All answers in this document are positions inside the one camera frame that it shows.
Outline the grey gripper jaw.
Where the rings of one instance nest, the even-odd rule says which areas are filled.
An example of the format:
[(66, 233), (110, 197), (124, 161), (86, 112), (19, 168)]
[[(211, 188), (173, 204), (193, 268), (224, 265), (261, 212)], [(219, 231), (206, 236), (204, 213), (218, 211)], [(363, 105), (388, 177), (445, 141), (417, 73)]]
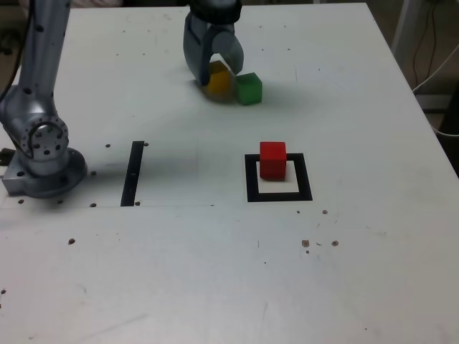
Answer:
[(187, 66), (200, 86), (210, 81), (209, 61), (216, 30), (196, 16), (187, 16), (184, 24), (183, 49)]
[(242, 71), (244, 50), (232, 32), (219, 32), (212, 40), (212, 52), (219, 54), (235, 75)]

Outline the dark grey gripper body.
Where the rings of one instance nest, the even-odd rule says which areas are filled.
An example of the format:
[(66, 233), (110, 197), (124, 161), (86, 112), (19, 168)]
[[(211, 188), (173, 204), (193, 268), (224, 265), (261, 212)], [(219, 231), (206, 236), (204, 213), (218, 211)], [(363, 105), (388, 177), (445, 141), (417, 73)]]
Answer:
[(210, 29), (215, 29), (217, 31), (230, 32), (232, 34), (235, 33), (234, 24), (211, 24), (209, 22), (202, 21), (201, 19), (195, 20), (195, 33), (197, 35), (205, 35), (205, 33)]

